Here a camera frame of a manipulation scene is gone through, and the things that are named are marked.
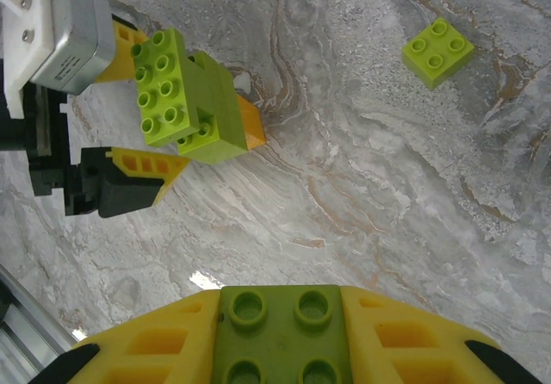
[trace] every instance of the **gray marble countertop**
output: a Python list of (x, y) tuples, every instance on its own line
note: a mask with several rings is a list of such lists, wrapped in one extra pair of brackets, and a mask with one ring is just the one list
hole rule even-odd
[[(551, 1), (112, 0), (241, 74), (268, 144), (193, 163), (162, 204), (101, 220), (0, 157), (0, 257), (69, 330), (201, 288), (353, 284), (480, 329), (551, 381)], [(435, 91), (400, 48), (438, 15), (476, 46)], [(66, 107), (84, 146), (146, 149), (136, 91)], [(165, 152), (176, 152), (169, 147)]]

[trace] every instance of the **green lego brick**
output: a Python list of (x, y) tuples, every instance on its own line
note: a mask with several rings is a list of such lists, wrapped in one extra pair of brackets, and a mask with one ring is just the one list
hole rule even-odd
[(177, 141), (178, 152), (207, 164), (217, 164), (247, 153), (245, 127), (232, 74), (204, 52), (194, 54), (192, 59), (207, 75), (214, 113), (203, 120), (197, 133)]
[(433, 90), (459, 71), (473, 53), (473, 44), (438, 18), (402, 48), (402, 61)]
[(141, 130), (149, 146), (163, 146), (200, 130), (214, 112), (204, 70), (188, 59), (174, 28), (132, 47)]
[(340, 288), (222, 288), (211, 382), (351, 384)]

